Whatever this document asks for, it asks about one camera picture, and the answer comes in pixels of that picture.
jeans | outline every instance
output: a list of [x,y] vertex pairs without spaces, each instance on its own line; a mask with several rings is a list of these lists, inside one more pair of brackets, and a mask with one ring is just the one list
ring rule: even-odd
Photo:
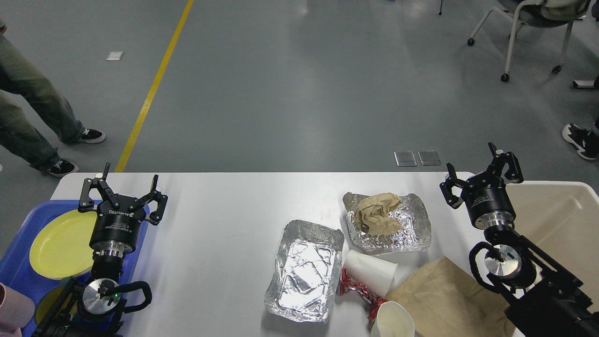
[[[0,90],[21,95],[63,143],[76,142],[85,128],[50,80],[0,34]],[[23,110],[0,91],[0,145],[31,167],[46,170],[60,157]]]

crumpled brown paper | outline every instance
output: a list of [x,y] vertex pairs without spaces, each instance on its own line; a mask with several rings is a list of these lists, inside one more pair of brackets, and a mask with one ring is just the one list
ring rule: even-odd
[[358,223],[365,224],[368,228],[360,230],[372,235],[391,235],[402,229],[397,219],[387,216],[401,204],[401,198],[393,193],[381,193],[367,197],[358,203],[355,218]]
[[422,337],[512,337],[516,329],[503,297],[447,257],[424,265],[386,298],[410,313]]

crumpled aluminum foil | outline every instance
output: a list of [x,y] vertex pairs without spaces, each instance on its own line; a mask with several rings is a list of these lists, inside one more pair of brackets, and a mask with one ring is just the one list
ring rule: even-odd
[[344,240],[341,230],[291,221],[264,294],[268,312],[296,322],[326,322],[341,276]]
[[355,210],[360,200],[367,195],[346,193],[343,196],[345,205],[347,230],[351,242],[362,248],[368,255],[388,252],[426,251],[431,246],[431,222],[424,203],[416,194],[400,196],[402,203],[390,218],[395,218],[403,224],[403,228],[392,235],[369,235],[356,226]]

white table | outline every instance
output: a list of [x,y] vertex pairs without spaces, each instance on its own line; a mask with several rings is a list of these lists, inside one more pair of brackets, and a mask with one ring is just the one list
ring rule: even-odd
[[[94,175],[69,174],[52,199],[78,199],[83,179]],[[399,264],[394,285],[443,255],[470,273],[468,252],[484,240],[464,207],[445,203],[438,187],[444,172],[159,175],[169,197],[164,220],[148,227],[133,275],[150,284],[153,302],[125,315],[125,336],[368,336],[365,304],[355,293],[335,297],[327,324],[299,324],[264,307],[285,225],[301,219],[342,229],[347,237],[341,198],[349,191],[415,193],[425,203],[432,245],[427,252],[382,257]],[[458,173],[462,179],[471,175]],[[110,173],[107,182],[116,193],[140,197],[152,177]],[[344,257],[350,248],[346,241]]]

pink cup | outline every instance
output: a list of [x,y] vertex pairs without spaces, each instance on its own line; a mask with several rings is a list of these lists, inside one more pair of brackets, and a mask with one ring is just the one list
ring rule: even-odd
[[0,283],[0,337],[21,336],[34,312],[34,301]]

